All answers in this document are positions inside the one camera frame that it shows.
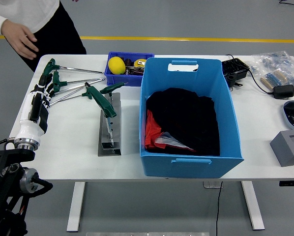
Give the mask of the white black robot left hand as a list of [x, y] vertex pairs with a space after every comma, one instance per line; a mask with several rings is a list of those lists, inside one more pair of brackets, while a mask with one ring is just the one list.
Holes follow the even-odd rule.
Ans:
[[40, 138], [47, 131], [51, 98], [54, 96], [52, 74], [42, 74], [27, 94], [20, 115], [20, 131], [15, 137], [17, 148], [37, 150]]

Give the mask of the person's right hand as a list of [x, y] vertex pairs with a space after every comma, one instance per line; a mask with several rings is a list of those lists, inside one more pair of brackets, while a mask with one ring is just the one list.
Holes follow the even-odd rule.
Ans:
[[34, 44], [37, 39], [26, 26], [5, 20], [1, 27], [1, 34], [20, 56], [30, 60], [37, 57], [36, 53], [39, 49]]

